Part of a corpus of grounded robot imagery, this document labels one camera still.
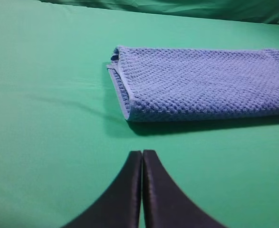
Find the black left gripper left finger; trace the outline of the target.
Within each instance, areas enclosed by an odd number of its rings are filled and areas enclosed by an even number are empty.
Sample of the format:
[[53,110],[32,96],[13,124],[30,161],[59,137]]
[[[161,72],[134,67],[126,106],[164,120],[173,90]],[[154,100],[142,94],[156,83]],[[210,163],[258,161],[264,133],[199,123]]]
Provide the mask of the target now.
[[131,151],[103,194],[65,228],[137,228],[141,207],[142,153]]

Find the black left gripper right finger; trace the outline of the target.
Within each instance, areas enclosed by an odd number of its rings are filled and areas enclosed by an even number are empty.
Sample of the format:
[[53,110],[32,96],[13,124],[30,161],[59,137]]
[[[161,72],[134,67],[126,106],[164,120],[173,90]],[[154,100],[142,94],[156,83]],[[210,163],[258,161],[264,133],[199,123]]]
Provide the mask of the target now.
[[147,228],[223,228],[177,186],[156,151],[143,151],[142,200]]

